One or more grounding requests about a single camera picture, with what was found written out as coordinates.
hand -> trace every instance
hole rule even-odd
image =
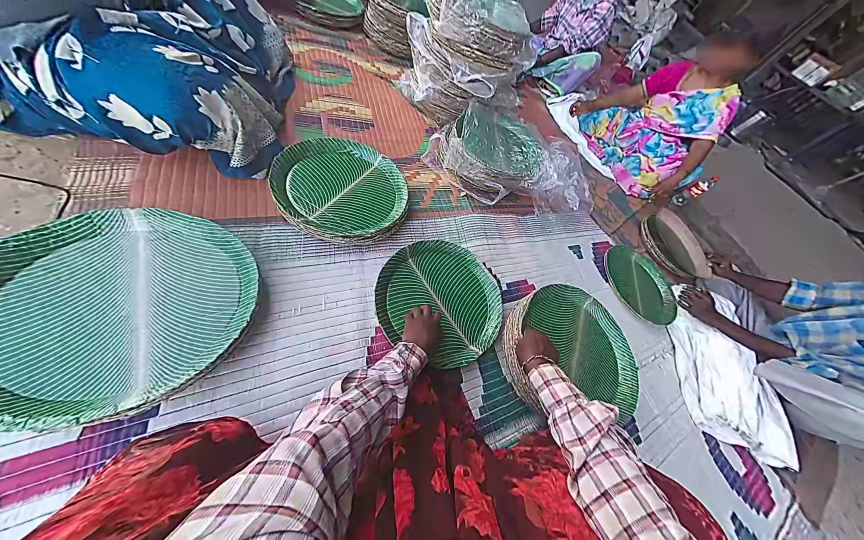
[[[712,269],[712,274],[726,280],[731,280],[736,275],[736,271],[733,270],[733,260],[731,257],[715,252],[707,252],[705,259],[708,260],[708,266]]]
[[[676,188],[679,187],[679,182],[682,179],[679,178],[679,175],[672,175],[669,178],[666,178],[660,181],[655,187],[652,188],[652,197],[655,201],[664,201],[675,195]]]
[[[693,317],[709,326],[715,326],[722,315],[715,310],[715,300],[708,290],[686,286],[678,296],[678,305]]]
[[[559,363],[559,351],[552,344],[552,340],[532,327],[526,327],[522,332],[522,337],[515,344],[515,356],[525,373],[546,363],[541,358],[532,361],[535,357],[546,357],[552,362]]]
[[[572,117],[578,117],[579,115],[591,113],[592,111],[595,111],[594,103],[594,101],[577,101],[568,108],[568,113]]]
[[[439,345],[440,319],[442,319],[442,313],[432,314],[432,308],[428,305],[413,307],[412,311],[405,314],[405,331],[402,332],[402,341],[414,344],[425,352],[426,357],[431,357]]]

blue sari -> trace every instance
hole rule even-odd
[[[146,5],[166,5],[159,10]],[[208,150],[231,177],[282,151],[292,55],[258,0],[129,2],[0,30],[0,129]]]

white sheet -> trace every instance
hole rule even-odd
[[[673,286],[678,296],[681,285]],[[715,309],[738,323],[736,306],[710,293]],[[773,467],[799,470],[786,411],[775,389],[755,375],[756,353],[684,309],[668,326],[685,408],[703,432],[749,449]]]
[[[579,119],[569,113],[572,104],[580,99],[582,99],[582,94],[580,93],[565,94],[561,97],[548,99],[545,102],[545,106],[549,110],[549,115],[551,115],[555,120],[555,123],[558,124],[558,129],[560,129],[561,132],[579,148],[579,154],[582,154],[582,157],[585,158],[585,160],[594,167],[595,170],[605,175],[606,178],[615,180],[616,176],[612,174],[612,169],[604,165],[602,161],[595,156],[595,153],[589,149],[589,141],[586,140],[586,136],[583,135],[582,131],[579,129]]]
[[[864,450],[864,388],[822,378],[779,360],[755,368],[788,403],[796,427]]]

ground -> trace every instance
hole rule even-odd
[[[71,137],[31,138],[0,130],[0,173],[61,186],[74,152]],[[64,200],[61,190],[0,177],[0,237],[51,220]]]
[[[71,138],[0,131],[0,173],[61,186]],[[706,162],[721,181],[682,215],[716,250],[778,279],[864,280],[864,249],[769,173],[755,150],[716,148]],[[47,222],[64,200],[54,188],[0,178],[0,237]],[[798,495],[830,538],[864,538],[864,451],[813,442]]]

bangle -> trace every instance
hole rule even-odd
[[[528,373],[530,371],[536,369],[537,367],[539,367],[543,364],[548,364],[548,365],[553,365],[553,366],[556,365],[556,363],[552,360],[552,358],[546,356],[545,354],[535,354],[531,358],[525,360],[525,362],[522,363],[522,370],[525,371],[526,375],[528,375]]]

